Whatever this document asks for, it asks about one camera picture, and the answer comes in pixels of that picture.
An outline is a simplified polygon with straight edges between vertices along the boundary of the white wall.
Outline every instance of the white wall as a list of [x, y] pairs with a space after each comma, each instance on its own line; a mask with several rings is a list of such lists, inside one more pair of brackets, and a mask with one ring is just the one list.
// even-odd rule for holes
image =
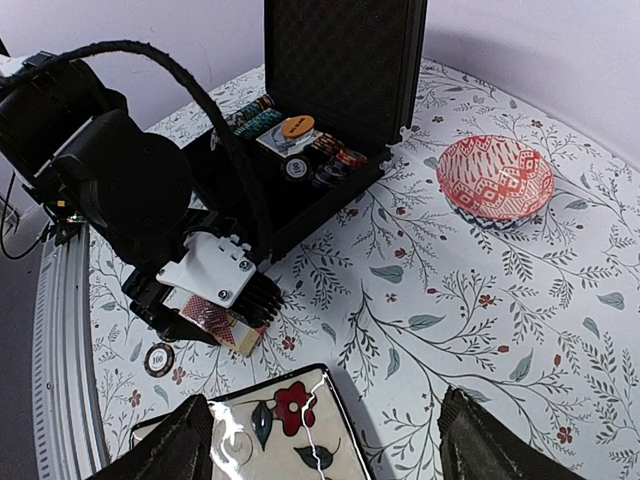
[[[149, 41], [213, 88], [262, 62], [261, 0], [0, 0], [13, 55]], [[640, 2], [430, 0], [425, 52], [565, 121], [640, 168]], [[189, 98], [129, 55], [90, 61], [148, 127]], [[0, 167], [0, 189], [8, 177]]]
[[640, 2], [431, 0], [426, 53], [640, 168]]

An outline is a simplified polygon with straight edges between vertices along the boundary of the floor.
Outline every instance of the floor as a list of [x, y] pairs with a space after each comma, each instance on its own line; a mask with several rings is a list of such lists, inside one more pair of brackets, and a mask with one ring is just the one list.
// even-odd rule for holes
[[[7, 250], [19, 253], [41, 231], [40, 211], [22, 219]], [[40, 256], [38, 246], [12, 262], [0, 255], [0, 478], [38, 478], [31, 411], [31, 345]]]

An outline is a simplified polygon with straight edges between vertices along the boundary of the poker chip on table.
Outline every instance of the poker chip on table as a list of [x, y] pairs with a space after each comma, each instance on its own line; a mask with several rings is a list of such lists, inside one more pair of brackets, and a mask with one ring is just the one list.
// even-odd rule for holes
[[164, 377], [171, 371], [176, 355], [170, 345], [157, 343], [144, 358], [144, 369], [154, 378]]

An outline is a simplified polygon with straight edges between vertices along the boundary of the orange poker chip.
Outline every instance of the orange poker chip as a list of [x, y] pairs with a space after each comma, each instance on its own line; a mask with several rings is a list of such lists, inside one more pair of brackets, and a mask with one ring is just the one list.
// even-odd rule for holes
[[282, 136], [288, 139], [300, 138], [313, 130], [316, 121], [309, 115], [300, 115], [285, 120], [282, 125]]

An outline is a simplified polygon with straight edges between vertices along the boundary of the green leaf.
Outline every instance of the green leaf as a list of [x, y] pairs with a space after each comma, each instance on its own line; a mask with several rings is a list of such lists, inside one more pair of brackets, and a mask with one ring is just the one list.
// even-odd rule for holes
[[583, 320], [582, 325], [584, 326], [584, 328], [586, 328], [587, 330], [592, 332], [596, 337], [598, 337], [598, 339], [600, 338], [600, 331], [598, 330], [598, 325], [596, 325], [596, 322], [593, 318], [586, 317]]
[[440, 323], [446, 315], [442, 317], [436, 317], [435, 315], [416, 315], [409, 319], [409, 327], [411, 330], [422, 330], [425, 328], [433, 327]]
[[533, 359], [533, 349], [531, 349], [531, 353], [526, 357], [522, 358], [515, 370], [511, 372], [509, 375], [509, 379], [514, 382], [520, 382], [524, 380], [524, 378], [529, 375], [529, 370], [531, 370], [531, 360]]
[[571, 210], [585, 210], [588, 207], [589, 207], [589, 204], [587, 203], [587, 201], [580, 198], [578, 200], [574, 200], [564, 208], [565, 210], [567, 208], [570, 208]]
[[131, 356], [129, 357], [129, 360], [131, 360], [132, 362], [135, 362], [140, 356], [141, 348], [142, 348], [142, 338], [140, 339], [138, 344], [135, 347], [133, 347], [133, 351], [131, 352]]
[[271, 410], [267, 407], [267, 402], [258, 402], [258, 405], [251, 414], [251, 425], [253, 425], [253, 431], [256, 432], [256, 437], [264, 452], [264, 447], [267, 444], [269, 435], [271, 435], [271, 428], [273, 427], [273, 413], [271, 413]]
[[322, 326], [322, 330], [324, 330], [324, 332], [327, 335], [333, 338], [333, 343], [336, 343], [337, 341], [336, 331], [331, 327], [331, 325], [329, 325], [328, 323], [323, 323], [321, 326]]
[[591, 190], [591, 186], [589, 185], [589, 182], [587, 182], [587, 176], [584, 173], [580, 176], [580, 181], [585, 187]]
[[160, 385], [155, 385], [153, 387], [153, 391], [156, 392], [156, 395], [162, 398], [167, 404], [167, 407], [169, 407], [169, 395], [167, 395], [167, 392], [165, 391], [165, 389], [162, 388]]
[[479, 392], [477, 390], [472, 390], [471, 388], [466, 388], [466, 387], [458, 387], [458, 388], [462, 390], [464, 393], [466, 393], [467, 395], [469, 395], [473, 400], [475, 400], [478, 403], [487, 403], [491, 401], [490, 398], [485, 397], [484, 393]]
[[598, 300], [605, 305], [615, 308], [616, 310], [624, 310], [624, 297], [620, 292], [612, 292], [606, 295], [596, 295]]
[[433, 168], [434, 170], [438, 169], [438, 159], [436, 157], [429, 157], [424, 161], [424, 164], [427, 167]]
[[333, 454], [320, 445], [294, 448], [307, 467], [314, 470], [326, 470], [333, 463]]
[[398, 265], [389, 265], [388, 267], [374, 268], [369, 267], [371, 273], [376, 277], [383, 278], [387, 282], [398, 284], [402, 281], [404, 269]]
[[395, 348], [389, 349], [389, 367], [387, 368], [387, 379], [396, 373], [400, 368], [400, 355]]

